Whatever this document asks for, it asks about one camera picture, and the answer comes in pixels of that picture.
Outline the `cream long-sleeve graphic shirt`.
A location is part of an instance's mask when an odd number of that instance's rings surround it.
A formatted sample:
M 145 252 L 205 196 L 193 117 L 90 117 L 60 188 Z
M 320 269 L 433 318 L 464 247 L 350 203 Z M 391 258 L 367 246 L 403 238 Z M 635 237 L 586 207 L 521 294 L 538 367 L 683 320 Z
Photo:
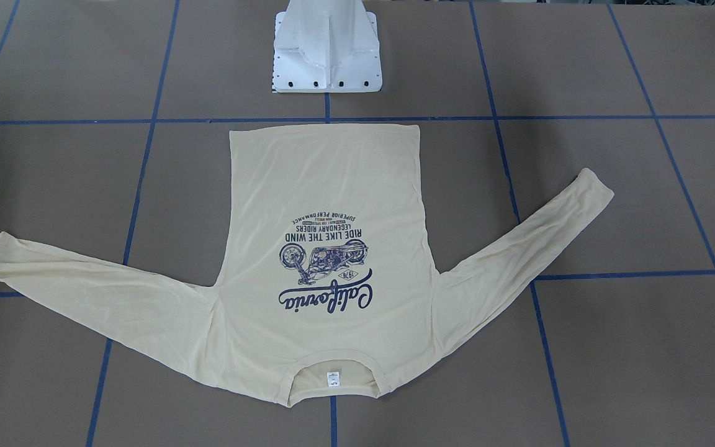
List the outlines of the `cream long-sleeve graphic shirt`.
M 441 273 L 417 125 L 231 131 L 231 214 L 212 286 L 0 233 L 0 282 L 207 385 L 292 407 L 379 398 L 456 351 L 612 201 L 590 169 Z

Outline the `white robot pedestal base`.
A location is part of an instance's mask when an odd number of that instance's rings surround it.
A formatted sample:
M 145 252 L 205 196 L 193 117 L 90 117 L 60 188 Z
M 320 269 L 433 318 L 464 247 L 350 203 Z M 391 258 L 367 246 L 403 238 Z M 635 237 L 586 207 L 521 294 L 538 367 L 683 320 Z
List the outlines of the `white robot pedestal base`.
M 274 18 L 274 93 L 377 93 L 377 17 L 361 1 L 290 1 Z

